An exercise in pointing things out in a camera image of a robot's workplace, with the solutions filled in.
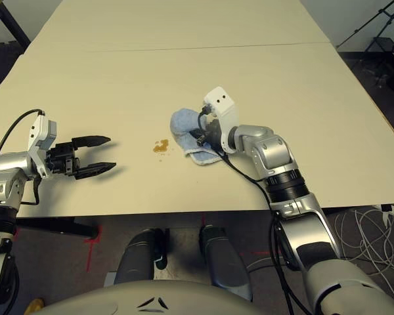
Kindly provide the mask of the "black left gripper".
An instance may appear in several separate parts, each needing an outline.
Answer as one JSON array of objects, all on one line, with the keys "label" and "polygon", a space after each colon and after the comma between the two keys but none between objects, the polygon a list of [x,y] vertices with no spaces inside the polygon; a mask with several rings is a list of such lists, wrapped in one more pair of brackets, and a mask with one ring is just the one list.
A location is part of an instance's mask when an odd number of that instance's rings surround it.
[{"label": "black left gripper", "polygon": [[74,176],[76,180],[86,179],[105,173],[116,166],[112,162],[99,162],[80,167],[75,151],[81,147],[95,147],[110,142],[106,136],[81,136],[72,138],[72,142],[56,144],[46,153],[46,164],[53,174]]}]

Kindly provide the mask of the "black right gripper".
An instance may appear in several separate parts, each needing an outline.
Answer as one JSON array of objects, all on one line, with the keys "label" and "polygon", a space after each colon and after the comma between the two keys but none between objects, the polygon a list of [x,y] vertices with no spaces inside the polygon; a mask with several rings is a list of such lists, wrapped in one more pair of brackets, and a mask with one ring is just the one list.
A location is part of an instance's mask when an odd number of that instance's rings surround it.
[{"label": "black right gripper", "polygon": [[199,137],[196,139],[199,147],[203,147],[205,143],[208,143],[213,151],[223,150],[221,145],[222,132],[218,119],[214,119],[206,125],[206,132],[201,129],[193,129],[189,133],[193,137]]}]

